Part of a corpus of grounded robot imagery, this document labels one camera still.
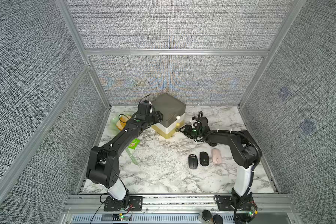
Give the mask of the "grey three-drawer storage box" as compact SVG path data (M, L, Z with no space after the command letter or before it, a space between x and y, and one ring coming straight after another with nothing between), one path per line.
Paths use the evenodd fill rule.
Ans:
M162 120L152 128L163 138L171 138L184 125L186 104L168 93L160 95L152 104L163 114Z

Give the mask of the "pink computer mouse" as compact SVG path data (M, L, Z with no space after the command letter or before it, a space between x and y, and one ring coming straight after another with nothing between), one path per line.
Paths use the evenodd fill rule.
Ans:
M214 164L221 164L222 162L222 156L221 156L221 152L219 149L214 148L211 150L211 155L212 155L212 162Z

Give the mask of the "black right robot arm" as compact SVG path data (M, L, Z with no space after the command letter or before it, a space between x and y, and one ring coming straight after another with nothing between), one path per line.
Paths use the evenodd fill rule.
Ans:
M194 142L206 142L215 147L228 145L234 161L238 165L237 177L230 197L215 195L214 200L220 211L233 211L236 224L248 224L257 215L258 206L254 202L251 187L254 172L259 165L262 151L247 130L211 130L208 119L199 112L190 124L176 129Z

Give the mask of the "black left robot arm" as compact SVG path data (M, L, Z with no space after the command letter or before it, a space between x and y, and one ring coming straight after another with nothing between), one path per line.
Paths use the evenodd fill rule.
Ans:
M107 188L113 204L121 211L130 207L129 190L119 177L119 157L135 138L152 125L163 121L163 114L150 101L138 104L131 118L123 121L123 129L108 143L90 150L86 178Z

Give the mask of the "green snack packet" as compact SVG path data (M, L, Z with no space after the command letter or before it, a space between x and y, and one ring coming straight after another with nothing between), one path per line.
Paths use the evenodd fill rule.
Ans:
M135 150L135 149L137 148L137 146L139 145L139 143L140 143L140 140L135 138L135 139L130 143L130 145L128 146L128 148L129 148L129 149L133 149L133 150Z

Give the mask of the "green scalloped glass plate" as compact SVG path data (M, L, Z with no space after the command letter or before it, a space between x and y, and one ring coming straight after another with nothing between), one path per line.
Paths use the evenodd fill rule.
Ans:
M132 117L131 112L120 112L110 119L109 134L110 136L117 135L126 126L128 120Z

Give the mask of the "black round knob left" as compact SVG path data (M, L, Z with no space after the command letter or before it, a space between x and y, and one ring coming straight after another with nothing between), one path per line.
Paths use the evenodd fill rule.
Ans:
M200 213L200 220L203 224L208 224L212 218L212 214L209 210L203 210Z

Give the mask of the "black round knob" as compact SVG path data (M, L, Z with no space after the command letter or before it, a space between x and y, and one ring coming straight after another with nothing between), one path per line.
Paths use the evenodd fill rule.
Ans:
M200 220L203 224L208 224L212 218L212 214L209 210L203 210L200 213Z
M216 214L212 217L212 223L213 224L223 224L223 222L224 222L223 218L218 214Z

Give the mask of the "black round knob right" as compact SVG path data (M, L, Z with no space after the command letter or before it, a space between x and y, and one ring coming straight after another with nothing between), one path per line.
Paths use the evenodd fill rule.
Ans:
M223 218L218 214L216 214L212 217L212 223L213 224L223 224L223 222L224 222Z

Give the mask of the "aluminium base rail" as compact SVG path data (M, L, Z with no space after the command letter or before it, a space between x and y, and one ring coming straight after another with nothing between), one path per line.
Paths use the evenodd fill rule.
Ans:
M61 224L203 224L200 213L209 210L233 224L233 211L220 211L214 194L139 194L141 211L105 211L106 195L71 195ZM300 213L285 194L255 194L258 212L253 224L301 224Z

